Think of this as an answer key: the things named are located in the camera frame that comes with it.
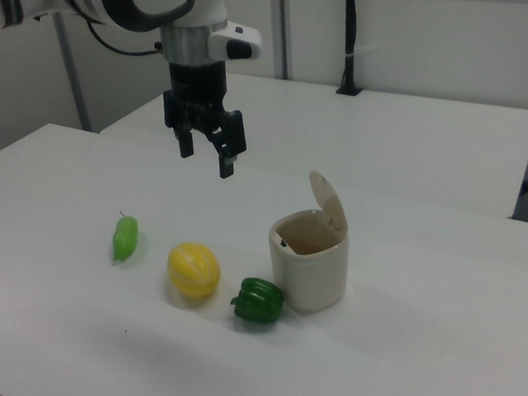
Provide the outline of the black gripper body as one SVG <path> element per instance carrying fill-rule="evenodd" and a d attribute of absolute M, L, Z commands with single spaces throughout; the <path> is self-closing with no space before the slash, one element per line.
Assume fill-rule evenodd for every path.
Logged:
<path fill-rule="evenodd" d="M 225 62 L 201 66 L 169 63 L 171 89 L 164 92 L 165 125 L 176 133 L 195 129 L 206 136 L 222 132 L 222 100 L 227 92 Z"/>

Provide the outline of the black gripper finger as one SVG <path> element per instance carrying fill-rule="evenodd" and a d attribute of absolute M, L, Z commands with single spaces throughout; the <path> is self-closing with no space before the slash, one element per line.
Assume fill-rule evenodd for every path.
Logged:
<path fill-rule="evenodd" d="M 190 127 L 176 128 L 174 130 L 175 138 L 178 141 L 179 153 L 181 158 L 187 158 L 193 155 L 193 133 Z"/>
<path fill-rule="evenodd" d="M 215 110 L 207 138 L 215 147 L 219 157 L 220 178 L 232 176 L 237 156 L 247 150 L 241 111 Z"/>

